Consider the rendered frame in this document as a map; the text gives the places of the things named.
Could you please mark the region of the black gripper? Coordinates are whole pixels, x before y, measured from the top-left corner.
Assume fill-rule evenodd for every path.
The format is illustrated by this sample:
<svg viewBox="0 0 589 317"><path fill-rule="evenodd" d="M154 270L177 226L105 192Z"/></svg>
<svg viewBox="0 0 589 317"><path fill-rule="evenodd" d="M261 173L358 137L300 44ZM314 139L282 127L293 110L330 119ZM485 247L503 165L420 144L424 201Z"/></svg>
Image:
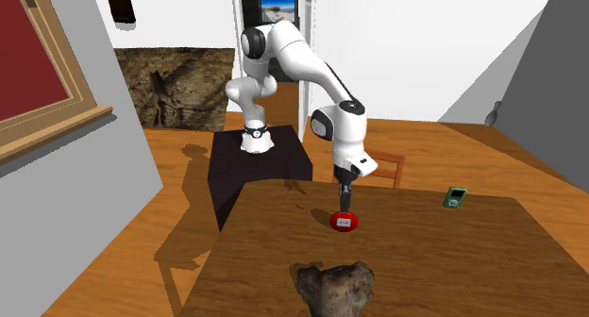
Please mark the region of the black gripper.
<svg viewBox="0 0 589 317"><path fill-rule="evenodd" d="M339 195L340 195L340 211L349 212L350 201L351 201L351 183L358 178L358 169L352 165L351 169L334 166L333 170L334 179L340 184Z"/></svg>

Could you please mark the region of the dark brown wall object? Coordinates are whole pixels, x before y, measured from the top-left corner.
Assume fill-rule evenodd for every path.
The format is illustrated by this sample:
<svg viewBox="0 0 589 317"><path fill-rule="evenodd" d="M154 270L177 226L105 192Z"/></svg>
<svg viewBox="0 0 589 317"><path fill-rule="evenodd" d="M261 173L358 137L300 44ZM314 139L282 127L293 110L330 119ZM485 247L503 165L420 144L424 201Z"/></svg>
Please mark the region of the dark brown wall object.
<svg viewBox="0 0 589 317"><path fill-rule="evenodd" d="M134 24L136 17L131 0L108 0L112 19L115 23Z"/></svg>

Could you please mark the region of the blue landscape wall picture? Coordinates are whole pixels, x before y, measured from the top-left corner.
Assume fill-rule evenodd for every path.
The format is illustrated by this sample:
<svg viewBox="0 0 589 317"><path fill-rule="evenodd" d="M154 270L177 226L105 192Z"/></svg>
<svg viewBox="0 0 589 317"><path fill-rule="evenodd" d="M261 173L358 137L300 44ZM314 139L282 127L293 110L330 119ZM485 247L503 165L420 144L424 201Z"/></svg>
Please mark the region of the blue landscape wall picture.
<svg viewBox="0 0 589 317"><path fill-rule="evenodd" d="M263 24L279 21L296 22L295 0L260 0L261 22Z"/></svg>

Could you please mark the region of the red round device white label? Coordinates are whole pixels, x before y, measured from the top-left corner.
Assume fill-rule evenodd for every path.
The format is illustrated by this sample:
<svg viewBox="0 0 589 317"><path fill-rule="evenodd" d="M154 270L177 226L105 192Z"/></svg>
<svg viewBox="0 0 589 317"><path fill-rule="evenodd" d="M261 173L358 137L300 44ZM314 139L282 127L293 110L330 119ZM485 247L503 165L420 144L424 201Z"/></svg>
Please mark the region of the red round device white label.
<svg viewBox="0 0 589 317"><path fill-rule="evenodd" d="M358 227L358 217L350 211L337 211L329 218L332 229L338 232L351 232Z"/></svg>

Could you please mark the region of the brown bark patterned panel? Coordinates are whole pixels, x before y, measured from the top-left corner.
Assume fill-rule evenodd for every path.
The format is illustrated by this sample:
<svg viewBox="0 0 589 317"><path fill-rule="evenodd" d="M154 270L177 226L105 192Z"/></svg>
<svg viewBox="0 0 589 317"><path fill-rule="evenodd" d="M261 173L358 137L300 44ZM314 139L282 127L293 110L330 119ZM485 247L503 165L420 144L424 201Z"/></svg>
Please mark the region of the brown bark patterned panel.
<svg viewBox="0 0 589 317"><path fill-rule="evenodd" d="M115 56L144 128L222 131L232 48L116 48Z"/></svg>

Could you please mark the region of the grey brown lumpy rock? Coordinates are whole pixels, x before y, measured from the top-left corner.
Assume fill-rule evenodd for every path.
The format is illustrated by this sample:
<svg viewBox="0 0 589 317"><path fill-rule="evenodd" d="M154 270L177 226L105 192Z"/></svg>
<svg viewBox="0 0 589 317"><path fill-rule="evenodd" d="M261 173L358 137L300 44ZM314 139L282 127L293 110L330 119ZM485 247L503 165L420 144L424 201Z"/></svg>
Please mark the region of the grey brown lumpy rock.
<svg viewBox="0 0 589 317"><path fill-rule="evenodd" d="M375 275L363 262L320 270L300 268L296 288L311 317L360 317L374 298Z"/></svg>

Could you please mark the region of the wooden framed red window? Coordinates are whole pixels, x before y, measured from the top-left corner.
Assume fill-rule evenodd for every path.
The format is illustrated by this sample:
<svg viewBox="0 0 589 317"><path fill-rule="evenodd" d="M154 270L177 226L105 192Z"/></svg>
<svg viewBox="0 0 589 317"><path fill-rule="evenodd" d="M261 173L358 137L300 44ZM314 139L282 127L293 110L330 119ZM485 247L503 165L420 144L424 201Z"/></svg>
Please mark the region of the wooden framed red window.
<svg viewBox="0 0 589 317"><path fill-rule="evenodd" d="M111 113L96 104L51 0L0 0L0 165Z"/></svg>

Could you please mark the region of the dark robot stand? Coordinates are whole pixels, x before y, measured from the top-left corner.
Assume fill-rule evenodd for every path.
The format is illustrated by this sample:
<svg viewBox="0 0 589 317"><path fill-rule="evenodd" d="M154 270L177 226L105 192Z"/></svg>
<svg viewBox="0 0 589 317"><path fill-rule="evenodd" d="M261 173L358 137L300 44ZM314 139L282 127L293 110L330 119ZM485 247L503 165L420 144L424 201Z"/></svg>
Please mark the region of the dark robot stand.
<svg viewBox="0 0 589 317"><path fill-rule="evenodd" d="M262 154L241 149L242 132L230 130L213 136L208 172L210 196L222 228L245 183L265 179L312 180L312 163L291 125L271 126L274 146Z"/></svg>

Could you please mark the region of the green handheld music player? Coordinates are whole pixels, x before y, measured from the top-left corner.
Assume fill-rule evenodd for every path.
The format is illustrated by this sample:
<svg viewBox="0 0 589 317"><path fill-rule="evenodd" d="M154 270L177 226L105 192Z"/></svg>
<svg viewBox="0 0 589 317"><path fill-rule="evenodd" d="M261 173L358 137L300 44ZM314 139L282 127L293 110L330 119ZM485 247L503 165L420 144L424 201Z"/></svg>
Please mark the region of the green handheld music player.
<svg viewBox="0 0 589 317"><path fill-rule="evenodd" d="M444 208L458 209L465 198L467 189L463 187L450 187L443 202Z"/></svg>

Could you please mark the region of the orange wooden chair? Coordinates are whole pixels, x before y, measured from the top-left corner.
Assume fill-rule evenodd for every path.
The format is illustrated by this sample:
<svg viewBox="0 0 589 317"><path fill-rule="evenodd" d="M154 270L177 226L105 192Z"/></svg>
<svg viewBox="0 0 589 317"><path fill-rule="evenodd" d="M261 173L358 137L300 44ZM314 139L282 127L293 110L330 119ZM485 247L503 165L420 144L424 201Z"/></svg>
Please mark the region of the orange wooden chair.
<svg viewBox="0 0 589 317"><path fill-rule="evenodd" d="M376 186L375 181L372 179L373 176L390 179L391 183L387 184L389 188L400 187L405 161L403 155L373 150L347 154L335 150L332 160L334 166L337 165L348 170L354 165L358 169L358 178L363 185ZM334 176L332 176L332 182L338 183Z"/></svg>

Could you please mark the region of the brown wooden table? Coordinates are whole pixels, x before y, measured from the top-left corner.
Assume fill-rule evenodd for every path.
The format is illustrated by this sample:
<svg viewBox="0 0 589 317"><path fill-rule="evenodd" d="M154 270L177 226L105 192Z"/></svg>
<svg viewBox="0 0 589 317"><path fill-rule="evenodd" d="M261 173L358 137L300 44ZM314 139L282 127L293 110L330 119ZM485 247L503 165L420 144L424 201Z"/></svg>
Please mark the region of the brown wooden table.
<svg viewBox="0 0 589 317"><path fill-rule="evenodd" d="M333 230L333 183L244 185L179 317L311 317L299 268L365 263L361 317L589 317L589 273L514 199L358 186Z"/></svg>

